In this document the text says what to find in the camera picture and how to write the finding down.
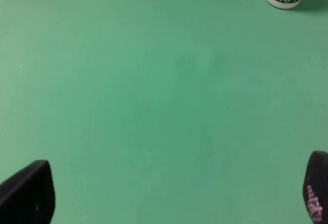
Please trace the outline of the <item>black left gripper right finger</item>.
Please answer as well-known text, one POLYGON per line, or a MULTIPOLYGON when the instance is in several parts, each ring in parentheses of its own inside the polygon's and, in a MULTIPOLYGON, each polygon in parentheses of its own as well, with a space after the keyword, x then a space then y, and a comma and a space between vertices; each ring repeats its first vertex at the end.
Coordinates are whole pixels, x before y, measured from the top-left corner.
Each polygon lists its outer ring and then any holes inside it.
POLYGON ((311 153, 303 183, 303 199, 312 223, 327 224, 327 152, 311 153))

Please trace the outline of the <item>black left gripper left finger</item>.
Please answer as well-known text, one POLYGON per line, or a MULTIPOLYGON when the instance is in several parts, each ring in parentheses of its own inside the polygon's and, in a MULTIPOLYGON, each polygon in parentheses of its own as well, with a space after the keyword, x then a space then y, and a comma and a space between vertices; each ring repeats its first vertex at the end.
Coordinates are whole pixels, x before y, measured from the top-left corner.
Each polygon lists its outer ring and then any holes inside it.
POLYGON ((36 160, 1 183, 1 223, 49 224, 55 206, 55 188, 47 160, 36 160))

